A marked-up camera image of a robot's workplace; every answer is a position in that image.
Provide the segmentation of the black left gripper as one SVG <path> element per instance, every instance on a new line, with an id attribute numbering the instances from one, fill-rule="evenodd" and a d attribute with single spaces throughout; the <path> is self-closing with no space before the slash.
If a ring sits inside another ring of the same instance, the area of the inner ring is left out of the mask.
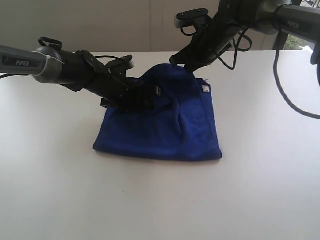
<path id="1" fill-rule="evenodd" d="M 127 112 L 153 110 L 152 99 L 143 97 L 161 96 L 162 91 L 156 85 L 143 85 L 137 78 L 111 73 L 108 68 L 100 71 L 85 69 L 82 71 L 83 88 L 110 102 L 110 105 Z"/>

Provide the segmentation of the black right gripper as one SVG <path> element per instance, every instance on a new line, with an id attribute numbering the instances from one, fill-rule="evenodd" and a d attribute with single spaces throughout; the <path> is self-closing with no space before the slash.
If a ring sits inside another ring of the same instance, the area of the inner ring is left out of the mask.
<path id="1" fill-rule="evenodd" d="M 187 73 L 210 66 L 243 28 L 234 19 L 217 12 L 190 45 L 172 55 L 169 62 L 173 66 L 184 65 Z"/>

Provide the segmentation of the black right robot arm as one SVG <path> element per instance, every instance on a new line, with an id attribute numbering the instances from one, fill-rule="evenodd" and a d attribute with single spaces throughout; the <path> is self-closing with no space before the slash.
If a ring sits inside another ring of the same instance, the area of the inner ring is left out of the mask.
<path id="1" fill-rule="evenodd" d="M 189 73 L 215 62 L 245 29 L 265 35 L 282 31 L 318 43 L 320 10 L 293 5 L 290 0 L 221 0 L 213 17 L 203 7 L 175 16 L 177 29 L 191 26 L 195 29 L 191 42 L 169 59 L 173 66 L 184 65 Z"/>

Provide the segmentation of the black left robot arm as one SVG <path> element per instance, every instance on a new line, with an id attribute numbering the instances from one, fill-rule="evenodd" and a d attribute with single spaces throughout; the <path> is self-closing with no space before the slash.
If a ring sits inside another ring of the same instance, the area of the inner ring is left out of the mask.
<path id="1" fill-rule="evenodd" d="M 154 97 L 161 89 L 142 79 L 127 77 L 134 67 L 133 56 L 110 56 L 103 64 L 87 50 L 69 52 L 62 42 L 41 37 L 40 47 L 25 51 L 7 46 L 0 48 L 2 78 L 31 76 L 42 84 L 57 84 L 73 92 L 87 90 L 101 97 L 101 106 L 136 112 L 153 110 Z"/>

